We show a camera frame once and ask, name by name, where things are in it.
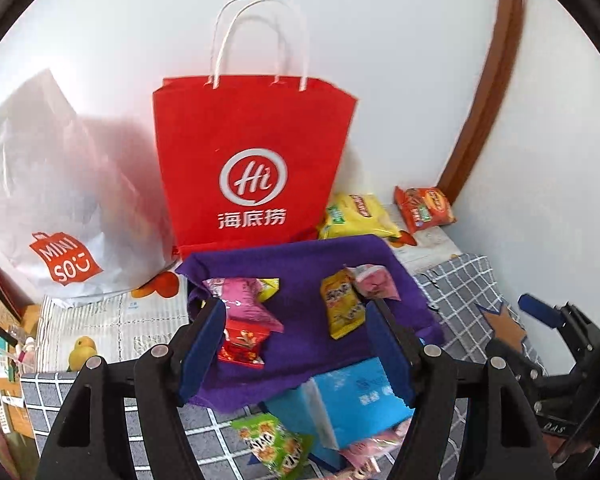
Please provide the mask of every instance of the green snack package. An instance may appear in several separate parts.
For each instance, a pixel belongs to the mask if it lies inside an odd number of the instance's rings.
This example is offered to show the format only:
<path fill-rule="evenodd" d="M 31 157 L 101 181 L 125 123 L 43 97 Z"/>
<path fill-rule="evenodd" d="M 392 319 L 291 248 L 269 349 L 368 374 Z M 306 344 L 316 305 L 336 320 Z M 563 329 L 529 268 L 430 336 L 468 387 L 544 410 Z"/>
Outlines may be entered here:
<path fill-rule="evenodd" d="M 295 434 L 287 430 L 270 413 L 234 420 L 231 426 L 238 431 L 263 465 L 284 480 L 294 480 L 311 449 L 311 435 Z"/>

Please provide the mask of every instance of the yellow toy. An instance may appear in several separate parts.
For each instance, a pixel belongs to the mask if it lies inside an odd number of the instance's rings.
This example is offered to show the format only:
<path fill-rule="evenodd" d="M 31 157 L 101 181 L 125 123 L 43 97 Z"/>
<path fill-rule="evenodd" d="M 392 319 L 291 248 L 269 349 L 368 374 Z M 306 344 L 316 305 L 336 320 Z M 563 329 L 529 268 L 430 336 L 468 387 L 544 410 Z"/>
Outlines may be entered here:
<path fill-rule="evenodd" d="M 93 339 L 83 335 L 75 342 L 74 349 L 69 354 L 69 370 L 79 372 L 89 357 L 97 355 L 96 343 Z"/>

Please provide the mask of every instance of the tissue box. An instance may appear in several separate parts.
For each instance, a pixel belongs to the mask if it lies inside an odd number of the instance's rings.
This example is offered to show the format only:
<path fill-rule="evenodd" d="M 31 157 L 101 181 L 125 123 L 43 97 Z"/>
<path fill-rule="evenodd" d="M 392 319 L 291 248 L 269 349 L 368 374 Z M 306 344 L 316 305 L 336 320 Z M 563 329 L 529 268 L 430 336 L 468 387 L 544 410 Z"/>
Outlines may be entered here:
<path fill-rule="evenodd" d="M 272 399 L 266 400 L 264 405 L 284 426 L 294 433 L 310 434 L 314 438 L 309 459 L 317 462 L 322 468 L 337 473 L 347 466 L 342 455 L 336 450 L 327 449 L 320 445 L 320 436 L 309 413 L 309 408 L 304 400 L 301 388 L 287 390 Z"/>
<path fill-rule="evenodd" d="M 378 358 L 315 376 L 300 388 L 320 442 L 330 449 L 343 449 L 413 416 L 394 396 Z"/>

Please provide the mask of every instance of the white wall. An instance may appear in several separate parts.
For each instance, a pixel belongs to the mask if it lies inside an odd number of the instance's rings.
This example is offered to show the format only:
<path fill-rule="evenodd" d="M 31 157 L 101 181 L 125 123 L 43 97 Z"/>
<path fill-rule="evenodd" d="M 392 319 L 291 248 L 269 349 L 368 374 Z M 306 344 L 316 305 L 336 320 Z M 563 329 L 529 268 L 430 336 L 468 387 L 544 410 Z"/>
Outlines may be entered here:
<path fill-rule="evenodd" d="M 449 234 L 486 254 L 510 301 L 579 306 L 600 327 L 600 55 L 557 0 L 528 0 L 509 90 Z M 554 373 L 556 331 L 525 316 Z"/>
<path fill-rule="evenodd" d="M 36 0 L 0 43 L 0 102 L 50 67 L 79 114 L 152 143 L 152 91 L 165 76 L 208 73 L 225 1 Z M 308 20 L 310 75 L 360 99 L 342 185 L 388 201 L 395 184 L 435 183 L 470 108 L 497 0 L 291 1 Z M 298 35 L 280 20 L 298 73 Z M 247 20 L 228 70 L 270 73 L 275 52 L 275 33 Z M 109 130 L 110 148 L 128 161 L 131 150 Z"/>

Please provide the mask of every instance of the blue gripper pad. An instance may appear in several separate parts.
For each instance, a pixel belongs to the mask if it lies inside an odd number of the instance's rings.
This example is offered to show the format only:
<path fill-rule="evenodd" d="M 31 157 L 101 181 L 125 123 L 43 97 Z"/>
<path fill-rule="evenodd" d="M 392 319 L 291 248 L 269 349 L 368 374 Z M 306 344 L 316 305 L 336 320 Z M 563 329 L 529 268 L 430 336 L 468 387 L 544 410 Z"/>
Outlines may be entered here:
<path fill-rule="evenodd" d="M 371 347 L 380 359 L 394 395 L 400 397 L 410 408 L 414 408 L 415 392 L 411 387 L 411 365 L 389 328 L 389 321 L 373 301 L 366 304 L 365 319 Z M 397 326 L 395 319 L 390 321 Z"/>
<path fill-rule="evenodd" d="M 222 301 L 207 302 L 193 320 L 194 326 L 196 323 L 201 326 L 182 364 L 178 394 L 183 402 L 187 402 L 199 391 L 206 371 L 218 353 L 218 345 L 224 338 L 225 322 L 226 308 Z"/>
<path fill-rule="evenodd" d="M 535 317 L 539 322 L 550 328 L 558 328 L 564 321 L 562 314 L 556 308 L 550 307 L 544 301 L 534 298 L 531 294 L 523 294 L 518 300 L 518 306 L 523 312 Z"/>

